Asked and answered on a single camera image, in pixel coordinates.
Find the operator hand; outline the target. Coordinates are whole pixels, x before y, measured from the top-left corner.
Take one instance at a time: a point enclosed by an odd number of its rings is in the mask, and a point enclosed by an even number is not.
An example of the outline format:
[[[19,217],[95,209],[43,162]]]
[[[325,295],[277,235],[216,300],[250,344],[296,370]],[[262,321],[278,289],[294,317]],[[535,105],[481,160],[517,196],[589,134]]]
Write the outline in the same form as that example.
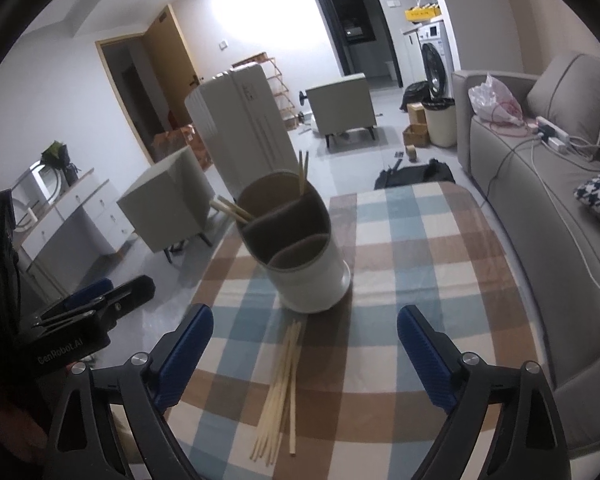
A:
[[[0,380],[0,443],[25,463],[42,460],[72,363],[35,373],[15,370]]]

